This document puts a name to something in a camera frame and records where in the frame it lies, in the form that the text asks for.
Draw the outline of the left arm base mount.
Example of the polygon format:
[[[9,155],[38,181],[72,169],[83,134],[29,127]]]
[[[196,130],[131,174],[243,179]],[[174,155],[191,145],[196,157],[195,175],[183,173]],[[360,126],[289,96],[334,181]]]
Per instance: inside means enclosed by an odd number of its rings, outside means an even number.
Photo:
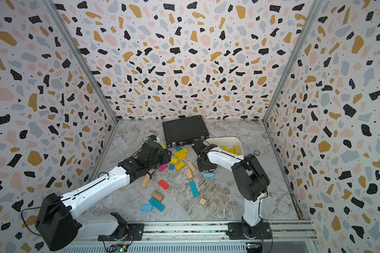
[[[144,223],[128,223],[124,226],[119,225],[111,235],[99,235],[98,241],[112,243],[141,241],[144,232],[144,226]]]

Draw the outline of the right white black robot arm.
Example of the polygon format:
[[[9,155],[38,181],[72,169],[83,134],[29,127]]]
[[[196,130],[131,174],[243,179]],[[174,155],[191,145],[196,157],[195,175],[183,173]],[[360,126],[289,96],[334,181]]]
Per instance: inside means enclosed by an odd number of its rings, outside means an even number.
[[[197,155],[199,171],[212,171],[219,166],[232,172],[236,186],[245,200],[242,222],[246,228],[258,229],[262,226],[262,200],[268,197],[269,177],[257,157],[235,155],[215,144],[205,145],[197,140],[192,144]]]

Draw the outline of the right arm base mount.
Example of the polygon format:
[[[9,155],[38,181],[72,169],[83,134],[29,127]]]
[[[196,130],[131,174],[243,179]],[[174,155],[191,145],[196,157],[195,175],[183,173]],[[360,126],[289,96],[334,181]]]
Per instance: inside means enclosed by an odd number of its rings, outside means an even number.
[[[261,240],[272,239],[272,232],[268,222],[261,221],[256,226],[251,227],[246,222],[230,222],[226,235],[231,240]]]

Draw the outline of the white plastic bin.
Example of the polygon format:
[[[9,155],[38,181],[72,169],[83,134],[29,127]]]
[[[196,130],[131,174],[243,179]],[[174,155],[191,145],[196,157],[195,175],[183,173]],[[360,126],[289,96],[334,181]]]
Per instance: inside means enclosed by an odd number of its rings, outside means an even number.
[[[235,137],[219,137],[209,138],[204,141],[205,145],[215,144],[220,148],[224,147],[224,150],[232,150],[235,155],[243,155],[243,147],[239,139]]]

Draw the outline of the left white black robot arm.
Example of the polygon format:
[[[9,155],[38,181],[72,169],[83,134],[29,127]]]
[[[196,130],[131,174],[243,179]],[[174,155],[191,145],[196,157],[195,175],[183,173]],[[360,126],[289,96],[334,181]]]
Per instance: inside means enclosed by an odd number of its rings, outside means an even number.
[[[91,218],[84,218],[82,214],[110,193],[168,164],[171,156],[171,151],[157,141],[147,140],[132,156],[96,180],[61,196],[55,193],[46,196],[35,227],[49,250],[61,250],[75,239],[99,236],[120,241],[133,235],[127,221],[116,212]]]

